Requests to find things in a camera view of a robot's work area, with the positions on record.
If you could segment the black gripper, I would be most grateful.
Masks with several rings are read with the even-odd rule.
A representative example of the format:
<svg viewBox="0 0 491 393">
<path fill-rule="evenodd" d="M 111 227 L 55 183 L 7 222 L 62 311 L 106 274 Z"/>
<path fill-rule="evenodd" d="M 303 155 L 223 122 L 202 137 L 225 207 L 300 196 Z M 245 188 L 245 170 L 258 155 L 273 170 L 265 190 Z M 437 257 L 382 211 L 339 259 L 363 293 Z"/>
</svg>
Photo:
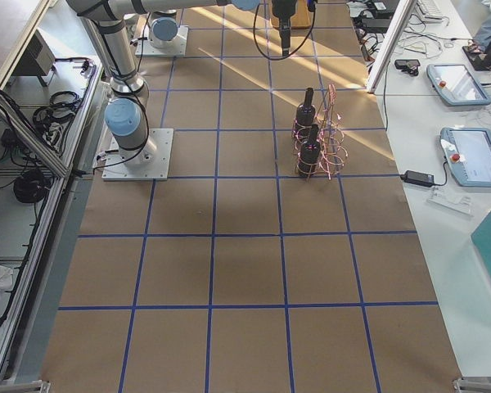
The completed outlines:
<svg viewBox="0 0 491 393">
<path fill-rule="evenodd" d="M 270 22 L 273 28 L 279 28 L 282 56 L 289 56 L 291 49 L 291 27 L 308 28 L 316 10 L 312 0 L 272 0 Z"/>
</svg>

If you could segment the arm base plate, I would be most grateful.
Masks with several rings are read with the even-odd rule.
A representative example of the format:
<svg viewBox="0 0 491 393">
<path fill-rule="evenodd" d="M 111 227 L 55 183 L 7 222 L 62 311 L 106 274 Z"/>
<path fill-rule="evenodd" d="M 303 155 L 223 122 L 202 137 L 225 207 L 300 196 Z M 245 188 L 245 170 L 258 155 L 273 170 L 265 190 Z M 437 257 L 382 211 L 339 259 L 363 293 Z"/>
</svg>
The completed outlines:
<svg viewBox="0 0 491 393">
<path fill-rule="evenodd" d="M 187 36 L 189 27 L 187 25 L 181 25 L 178 29 L 177 35 L 171 41 L 164 41 L 159 39 L 149 40 L 150 37 L 149 28 L 144 30 L 144 39 L 139 35 L 137 47 L 135 51 L 136 56 L 143 57 L 174 57 L 185 56 L 187 50 Z"/>
<path fill-rule="evenodd" d="M 102 170 L 102 179 L 105 181 L 165 181 L 169 175 L 169 163 L 173 145 L 173 129 L 151 129 L 148 142 L 135 158 L 122 150 L 112 137 L 109 149 L 115 149 L 114 153 L 107 155 L 105 166 Z"/>
</svg>

